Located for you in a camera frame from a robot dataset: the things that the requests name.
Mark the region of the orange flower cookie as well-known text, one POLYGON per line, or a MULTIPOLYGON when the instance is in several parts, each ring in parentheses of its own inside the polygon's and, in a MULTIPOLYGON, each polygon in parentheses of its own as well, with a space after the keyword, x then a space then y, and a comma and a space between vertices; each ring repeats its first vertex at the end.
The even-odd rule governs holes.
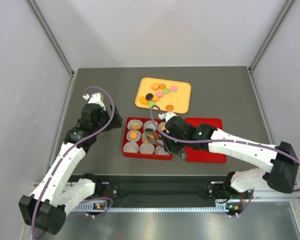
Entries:
POLYGON ((139 130, 139 129, 140 129, 140 126, 137 125, 137 124, 134 124, 134 125, 131 126, 131 129, 132 129, 132 130, 139 130))

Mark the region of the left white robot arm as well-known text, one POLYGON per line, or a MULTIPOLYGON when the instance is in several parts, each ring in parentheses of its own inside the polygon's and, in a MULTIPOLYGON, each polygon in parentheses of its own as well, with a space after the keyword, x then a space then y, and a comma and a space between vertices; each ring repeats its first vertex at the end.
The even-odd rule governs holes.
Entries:
POLYGON ((83 98, 87 103, 81 110, 81 117, 66 133, 52 166, 31 194, 23 195, 18 202, 23 221, 31 227, 34 239, 38 239, 36 230, 56 235, 73 209, 85 199, 96 199, 103 194, 103 185, 89 174, 64 190, 79 162, 96 142, 97 135, 123 125, 114 104, 110 105, 111 113, 107 111, 101 92, 86 93, 83 98))

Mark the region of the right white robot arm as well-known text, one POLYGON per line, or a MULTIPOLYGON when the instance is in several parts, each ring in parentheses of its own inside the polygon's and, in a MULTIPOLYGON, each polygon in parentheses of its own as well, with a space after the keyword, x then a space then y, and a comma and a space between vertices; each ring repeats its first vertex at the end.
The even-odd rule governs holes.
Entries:
POLYGON ((294 192, 299 169, 296 153, 291 144, 261 144, 231 135, 213 125, 193 126, 173 112, 159 113, 165 123, 161 138, 168 153, 185 156, 185 148, 194 151, 222 154, 253 165, 246 171, 233 171, 223 182, 223 192, 235 198, 247 190, 271 188, 277 192, 294 192))

